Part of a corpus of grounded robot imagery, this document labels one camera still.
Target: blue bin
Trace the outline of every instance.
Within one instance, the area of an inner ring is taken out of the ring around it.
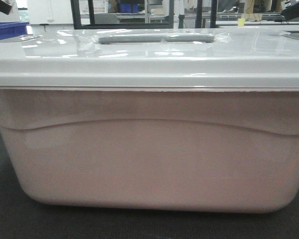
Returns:
[[[27,34],[27,25],[24,21],[0,22],[0,40]]]
[[[127,4],[127,3],[120,4],[120,12],[122,12],[122,13],[139,12],[139,5],[138,4]]]
[[[133,8],[132,9],[133,12],[135,12],[135,13],[139,12],[139,5],[138,4],[133,4],[132,8]]]

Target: white plastic lid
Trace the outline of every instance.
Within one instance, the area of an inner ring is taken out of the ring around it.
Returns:
[[[140,42],[160,35],[161,42]],[[166,36],[186,40],[169,42]],[[104,44],[105,38],[136,42]],[[286,32],[257,27],[66,30],[10,41],[0,42],[0,88],[299,91],[299,40]]]

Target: yellow object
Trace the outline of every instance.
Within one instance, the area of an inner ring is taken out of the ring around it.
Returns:
[[[238,26],[244,26],[245,25],[245,19],[244,18],[239,18],[238,19]]]

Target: blue plastic tray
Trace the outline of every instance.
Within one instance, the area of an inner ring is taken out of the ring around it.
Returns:
[[[0,40],[27,34],[27,25],[24,21],[0,22]]]

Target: black frame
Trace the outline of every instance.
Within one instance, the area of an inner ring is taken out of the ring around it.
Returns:
[[[89,4],[90,24],[82,25],[79,0],[71,0],[74,29],[154,29],[173,28],[174,0],[169,0],[168,23],[95,24],[93,0]]]

